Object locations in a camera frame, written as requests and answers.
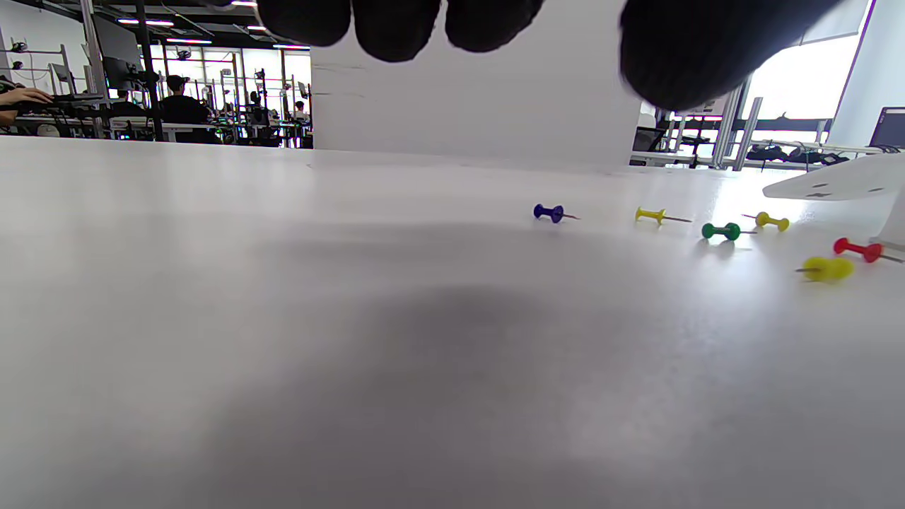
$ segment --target table surface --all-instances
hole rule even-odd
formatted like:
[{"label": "table surface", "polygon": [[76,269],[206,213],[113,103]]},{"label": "table surface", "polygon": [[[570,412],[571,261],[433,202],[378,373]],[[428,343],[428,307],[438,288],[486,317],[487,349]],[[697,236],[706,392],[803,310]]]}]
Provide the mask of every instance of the table surface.
[{"label": "table surface", "polygon": [[[894,197],[0,139],[4,509],[905,506]],[[562,204],[581,221],[536,221]],[[639,205],[694,225],[634,222]],[[700,224],[793,221],[736,243]]]}]

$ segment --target push pin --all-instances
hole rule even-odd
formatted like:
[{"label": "push pin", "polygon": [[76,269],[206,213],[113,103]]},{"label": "push pin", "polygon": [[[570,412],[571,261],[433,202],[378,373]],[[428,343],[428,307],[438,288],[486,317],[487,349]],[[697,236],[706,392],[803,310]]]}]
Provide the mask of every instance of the push pin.
[{"label": "push pin", "polygon": [[763,228],[767,225],[776,225],[779,228],[780,232],[785,232],[789,228],[789,220],[788,219],[774,219],[770,217],[770,214],[766,212],[761,212],[756,216],[749,216],[748,214],[742,214],[744,217],[750,217],[754,219],[755,224]]},{"label": "push pin", "polygon": [[854,251],[855,253],[860,253],[861,256],[864,257],[864,261],[868,264],[872,264],[880,258],[892,260],[893,262],[899,262],[900,264],[905,262],[903,260],[900,260],[899,258],[893,258],[892,256],[883,254],[882,244],[855,245],[850,243],[849,240],[845,237],[837,240],[836,243],[833,244],[833,251],[835,251],[837,255],[841,255],[846,251]]},{"label": "push pin", "polygon": [[708,223],[700,230],[700,234],[704,235],[704,238],[711,238],[714,235],[725,235],[729,240],[736,240],[741,234],[756,235],[757,232],[743,232],[741,227],[735,223],[727,223],[722,228]]},{"label": "push pin", "polygon": [[801,268],[796,270],[811,281],[841,281],[854,273],[854,264],[845,258],[808,258]]},{"label": "push pin", "polygon": [[563,220],[563,217],[568,217],[570,219],[581,219],[581,217],[570,216],[569,214],[565,214],[566,210],[561,205],[554,206],[553,208],[544,208],[540,203],[534,206],[534,217],[540,219],[541,216],[550,216],[550,220],[554,223],[558,223]]},{"label": "push pin", "polygon": [[669,219],[670,221],[681,221],[682,223],[691,222],[690,219],[682,219],[681,217],[669,217],[669,216],[666,216],[665,214],[666,214],[665,208],[661,209],[660,212],[653,212],[652,210],[642,210],[640,207],[638,207],[638,210],[634,211],[634,220],[637,221],[638,219],[641,219],[642,217],[650,217],[652,219],[656,219],[657,224],[660,226],[663,225],[663,219]]}]

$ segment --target black glove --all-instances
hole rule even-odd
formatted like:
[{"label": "black glove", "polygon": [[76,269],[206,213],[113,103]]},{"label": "black glove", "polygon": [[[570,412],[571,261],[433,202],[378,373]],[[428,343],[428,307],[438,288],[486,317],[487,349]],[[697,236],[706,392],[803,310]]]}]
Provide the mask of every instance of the black glove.
[{"label": "black glove", "polygon": [[622,75],[654,106],[699,106],[738,87],[840,1],[628,0]]},{"label": "black glove", "polygon": [[[739,86],[840,1],[628,0],[620,20],[622,75],[651,104],[687,110]],[[450,42],[489,52],[528,27],[544,0],[447,2]],[[439,10],[440,0],[258,0],[271,32],[313,46],[339,41],[354,11],[361,47],[386,62],[412,60],[430,39]],[[601,30],[608,24],[601,20]]]}]

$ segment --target green push pin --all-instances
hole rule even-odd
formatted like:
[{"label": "green push pin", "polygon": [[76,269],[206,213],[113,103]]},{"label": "green push pin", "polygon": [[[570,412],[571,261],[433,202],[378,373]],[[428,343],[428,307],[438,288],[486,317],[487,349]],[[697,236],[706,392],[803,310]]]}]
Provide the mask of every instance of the green push pin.
[{"label": "green push pin", "polygon": [[711,238],[714,235],[724,235],[729,240],[736,240],[741,234],[756,235],[757,232],[743,232],[741,231],[741,227],[735,223],[727,223],[726,226],[722,228],[708,223],[700,230],[700,234],[704,235],[704,238]]}]

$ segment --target yellow push pin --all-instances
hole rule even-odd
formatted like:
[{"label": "yellow push pin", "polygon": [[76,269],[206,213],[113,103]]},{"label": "yellow push pin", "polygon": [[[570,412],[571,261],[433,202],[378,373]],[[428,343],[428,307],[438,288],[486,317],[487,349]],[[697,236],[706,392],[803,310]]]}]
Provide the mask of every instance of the yellow push pin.
[{"label": "yellow push pin", "polygon": [[748,214],[742,214],[744,217],[750,217],[754,219],[754,222],[763,228],[767,225],[776,225],[779,228],[780,232],[785,232],[789,228],[789,220],[788,219],[774,219],[770,217],[770,214],[766,212],[761,212],[756,216],[749,216]]},{"label": "yellow push pin", "polygon": [[803,273],[811,281],[841,281],[854,273],[854,264],[847,258],[808,258],[797,273]]},{"label": "yellow push pin", "polygon": [[666,214],[665,208],[661,209],[660,212],[653,212],[652,210],[642,210],[640,207],[638,207],[638,210],[634,211],[634,220],[637,221],[638,219],[641,219],[642,217],[650,217],[652,219],[656,219],[657,224],[661,225],[661,226],[663,224],[663,219],[669,219],[670,221],[682,221],[682,223],[691,222],[690,219],[682,219],[680,217],[669,217],[669,216],[665,216],[664,214]]}]

